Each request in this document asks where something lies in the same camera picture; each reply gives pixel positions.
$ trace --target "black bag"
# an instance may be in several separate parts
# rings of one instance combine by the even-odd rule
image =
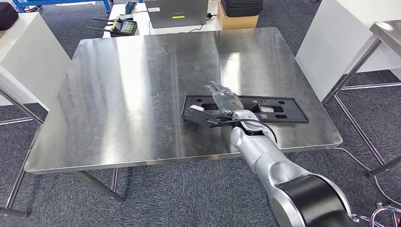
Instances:
[[[0,2],[0,31],[7,30],[18,19],[18,13],[8,2]]]
[[[221,0],[228,17],[250,17],[263,10],[263,0]]]

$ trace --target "gray carpet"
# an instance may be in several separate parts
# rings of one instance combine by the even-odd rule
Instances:
[[[258,26],[277,27],[295,54],[318,7],[316,1],[266,0]],[[100,3],[44,6],[41,14],[70,57],[80,39],[102,35],[84,28],[93,23],[89,18],[106,17]],[[398,79],[386,70],[358,74],[351,84],[395,81]],[[396,157],[401,147],[401,90],[393,87],[347,91],[340,97],[384,159]],[[30,108],[46,115],[37,105]],[[378,166],[339,106],[332,102],[326,109],[343,137],[341,147],[368,167]],[[21,116],[14,107],[0,107],[0,114],[1,119]],[[34,122],[26,122],[0,127],[0,201],[7,200],[35,126]],[[370,216],[376,202],[386,201],[373,178],[366,177],[366,171],[342,151],[304,152],[296,162],[337,183],[354,213]],[[400,170],[398,167],[379,175],[386,193],[398,201]],[[112,170],[90,173],[109,185]],[[118,193],[125,197],[123,203],[110,200],[71,174],[27,174],[15,208],[28,209],[31,216],[0,217],[0,227],[277,226],[261,183],[242,158],[123,168]],[[387,217],[380,220],[390,224]],[[358,226],[368,225],[361,222]]]

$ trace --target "white cable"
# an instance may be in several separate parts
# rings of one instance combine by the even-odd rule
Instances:
[[[377,181],[377,177],[374,176],[374,178],[375,178],[375,181],[376,181],[376,186],[377,186],[377,188],[380,190],[380,192],[381,192],[388,200],[390,200],[391,202],[393,202],[393,203],[395,203],[395,204],[401,206],[401,203],[399,203],[399,202],[393,200],[392,198],[388,197],[388,196],[383,192],[382,188],[381,188],[380,185],[379,185],[379,182]]]
[[[351,158],[353,158],[355,161],[357,161],[361,166],[363,166],[365,169],[367,169],[368,171],[370,171],[370,169],[364,165],[362,162],[360,162],[355,156],[353,156],[349,151],[345,150],[344,148],[335,148],[335,150],[342,150],[345,151],[349,154],[349,156],[351,156]]]
[[[335,150],[342,150],[345,151],[347,154],[349,154],[351,156],[351,158],[353,158],[355,161],[357,161],[361,166],[363,166],[363,168],[367,169],[368,171],[370,171],[370,169],[364,165],[362,162],[360,162],[355,156],[353,156],[349,151],[345,150],[344,148],[334,148]],[[377,181],[377,177],[373,176],[375,178],[375,182],[376,182],[376,186],[379,189],[379,191],[383,194],[383,196],[385,196],[388,200],[390,200],[391,202],[401,206],[401,203],[393,200],[392,198],[390,198],[389,196],[386,195],[386,193],[383,192],[382,188],[379,185],[379,182]]]

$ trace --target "power cord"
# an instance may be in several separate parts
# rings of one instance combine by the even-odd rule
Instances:
[[[215,124],[218,124],[218,123],[237,123],[237,122],[255,122],[255,123],[259,123],[259,124],[263,125],[264,127],[268,128],[271,131],[271,133],[274,136],[275,142],[278,143],[276,134],[274,133],[273,129],[271,129],[271,127],[268,126],[266,123],[258,121],[258,120],[254,120],[254,119],[237,119],[237,120],[232,120],[232,121],[215,121],[215,120],[207,119],[206,121],[208,121],[210,123],[215,123]]]
[[[208,21],[208,20],[210,20],[210,19],[212,19],[212,17],[214,17],[214,16],[217,16],[217,14],[211,14],[211,13],[208,13],[207,15],[206,15],[206,22]],[[196,31],[196,30],[198,30],[198,31],[200,31],[200,30],[202,30],[202,28],[203,28],[203,25],[201,25],[201,27],[200,28],[195,28],[195,29],[192,29],[191,31],[189,31],[188,33],[190,33],[190,32],[193,32],[193,31]]]

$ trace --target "cable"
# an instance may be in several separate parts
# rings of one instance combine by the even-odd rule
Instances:
[[[133,12],[132,15],[134,15],[134,13],[141,13],[141,12],[147,12],[147,10],[136,11],[136,12]]]
[[[271,129],[271,127],[268,126],[266,123],[258,121],[258,120],[254,120],[254,119],[237,119],[237,120],[232,120],[232,121],[221,121],[220,122],[220,121],[207,119],[207,121],[211,122],[211,123],[216,123],[216,124],[218,124],[218,123],[236,123],[236,122],[256,122],[256,123],[259,123],[259,124],[263,125],[264,127],[268,128],[271,131],[271,133],[273,134],[274,140],[276,141],[276,143],[278,143],[276,134],[274,133],[273,129]]]
[[[208,15],[207,15],[207,19],[206,19],[206,21],[208,21],[208,20],[212,19],[212,17],[214,17],[214,16],[217,16],[217,14],[213,14],[213,15],[209,15],[209,14],[210,14],[210,13],[208,13]],[[189,31],[188,33],[192,32],[192,31],[196,31],[196,30],[200,31],[202,28],[203,28],[203,25],[201,25],[201,27],[200,27],[200,28],[195,28],[195,29],[192,29],[192,30],[191,30],[191,31]]]
[[[368,168],[366,165],[364,165],[362,162],[360,162],[355,156],[353,156],[349,151],[345,150],[344,148],[334,148],[335,150],[342,150],[345,151],[347,154],[349,154],[351,156],[351,158],[353,158],[355,161],[357,161],[363,168],[365,168],[366,170],[370,171],[370,168]],[[401,203],[393,200],[392,198],[390,198],[388,195],[386,195],[386,193],[384,193],[384,191],[382,190],[382,188],[379,185],[379,182],[377,180],[376,176],[373,176],[375,178],[375,182],[376,182],[376,186],[379,189],[379,191],[383,194],[384,197],[386,197],[388,200],[390,200],[391,202],[401,206]]]
[[[191,31],[189,31],[188,33],[190,33],[190,32],[192,32],[192,31],[196,31],[196,30],[201,30],[202,29],[202,27],[203,27],[203,25],[201,25],[201,27],[200,28],[196,28],[196,29],[192,29]]]

